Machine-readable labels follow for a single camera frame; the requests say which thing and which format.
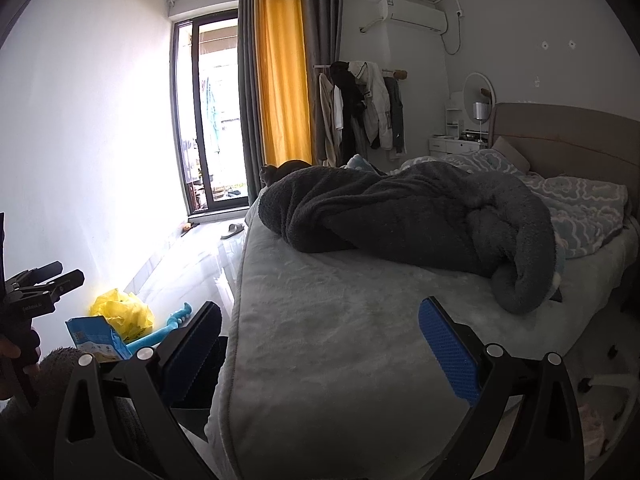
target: bed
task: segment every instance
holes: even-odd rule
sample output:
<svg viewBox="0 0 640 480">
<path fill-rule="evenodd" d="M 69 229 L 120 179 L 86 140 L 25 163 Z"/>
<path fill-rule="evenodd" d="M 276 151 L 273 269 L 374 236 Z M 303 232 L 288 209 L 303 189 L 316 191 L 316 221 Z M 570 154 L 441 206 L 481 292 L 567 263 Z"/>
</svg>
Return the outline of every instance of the bed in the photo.
<svg viewBox="0 0 640 480">
<path fill-rule="evenodd" d="M 640 123 L 580 108 L 498 104 L 490 143 L 507 137 L 545 177 L 628 187 L 638 207 Z M 251 211 L 207 460 L 223 479 L 421 478 L 462 421 L 418 325 L 436 296 L 457 322 L 511 354 L 565 354 L 638 254 L 637 223 L 569 260 L 563 302 L 501 309 L 488 280 L 359 251 L 305 254 Z"/>
</svg>

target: gray bed sheet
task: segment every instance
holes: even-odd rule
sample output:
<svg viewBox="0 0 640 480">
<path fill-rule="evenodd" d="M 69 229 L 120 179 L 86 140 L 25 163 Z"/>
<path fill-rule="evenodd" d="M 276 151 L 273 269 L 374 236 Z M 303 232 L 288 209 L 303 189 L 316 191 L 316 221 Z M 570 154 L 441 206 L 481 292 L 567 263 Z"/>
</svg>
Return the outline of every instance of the gray bed sheet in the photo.
<svg viewBox="0 0 640 480">
<path fill-rule="evenodd" d="M 248 218 L 225 365 L 205 432 L 221 479 L 414 475 L 468 408 L 425 342 L 417 310 L 436 296 L 484 343 L 512 355 L 565 354 L 638 254 L 637 223 L 567 261 L 564 301 L 524 316 L 489 281 L 361 251 L 305 254 Z"/>
</svg>

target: sliding glass door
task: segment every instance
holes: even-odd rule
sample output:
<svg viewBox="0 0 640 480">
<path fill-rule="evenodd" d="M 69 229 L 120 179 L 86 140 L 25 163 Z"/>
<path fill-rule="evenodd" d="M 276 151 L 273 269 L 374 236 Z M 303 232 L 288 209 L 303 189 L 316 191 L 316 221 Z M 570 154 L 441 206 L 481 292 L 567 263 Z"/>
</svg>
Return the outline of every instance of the sliding glass door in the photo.
<svg viewBox="0 0 640 480">
<path fill-rule="evenodd" d="M 177 23 L 174 105 L 190 213 L 248 205 L 238 99 L 238 10 Z"/>
</svg>

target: slipper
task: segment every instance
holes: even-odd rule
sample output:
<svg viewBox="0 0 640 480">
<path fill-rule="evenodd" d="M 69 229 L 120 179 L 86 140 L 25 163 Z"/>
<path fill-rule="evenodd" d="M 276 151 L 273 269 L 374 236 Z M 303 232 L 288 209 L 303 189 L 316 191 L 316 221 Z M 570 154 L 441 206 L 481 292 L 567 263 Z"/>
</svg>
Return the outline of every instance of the slipper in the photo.
<svg viewBox="0 0 640 480">
<path fill-rule="evenodd" d="M 231 238 L 233 235 L 237 235 L 244 231 L 244 224 L 229 224 L 229 231 L 226 234 L 223 234 L 220 239 L 226 240 L 227 238 Z"/>
</svg>

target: beige upholstered headboard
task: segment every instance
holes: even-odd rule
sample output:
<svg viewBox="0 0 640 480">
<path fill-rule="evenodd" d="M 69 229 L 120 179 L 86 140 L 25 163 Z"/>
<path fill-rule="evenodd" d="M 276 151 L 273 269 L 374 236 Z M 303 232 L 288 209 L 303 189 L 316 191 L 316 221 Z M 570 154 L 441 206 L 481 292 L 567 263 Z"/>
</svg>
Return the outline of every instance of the beige upholstered headboard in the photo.
<svg viewBox="0 0 640 480">
<path fill-rule="evenodd" d="M 625 184 L 640 205 L 640 122 L 571 106 L 498 103 L 489 146 L 505 137 L 548 178 L 567 174 Z"/>
</svg>

